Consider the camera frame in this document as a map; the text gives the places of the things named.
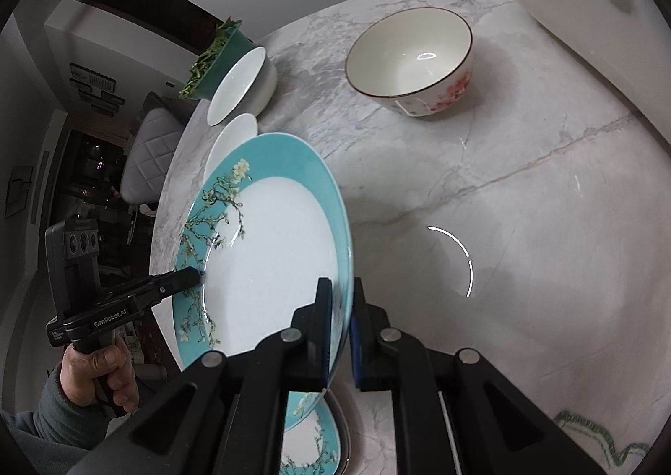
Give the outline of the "grey sleeve left forearm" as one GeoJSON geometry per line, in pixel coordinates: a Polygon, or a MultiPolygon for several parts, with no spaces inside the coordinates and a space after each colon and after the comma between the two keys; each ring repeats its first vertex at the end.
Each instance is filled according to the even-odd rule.
{"type": "Polygon", "coordinates": [[[67,474],[106,438],[110,417],[105,407],[81,407],[60,384],[61,364],[45,381],[37,408],[16,415],[1,411],[19,449],[39,474],[67,474]]]}

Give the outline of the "person's left hand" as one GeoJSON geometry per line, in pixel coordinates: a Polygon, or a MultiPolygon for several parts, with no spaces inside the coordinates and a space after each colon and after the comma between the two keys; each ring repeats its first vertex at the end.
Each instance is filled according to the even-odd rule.
{"type": "Polygon", "coordinates": [[[96,400],[96,383],[102,378],[112,390],[112,403],[128,414],[139,406],[139,390],[131,353],[120,337],[89,355],[69,345],[61,359],[59,381],[67,399],[89,407],[96,400]]]}

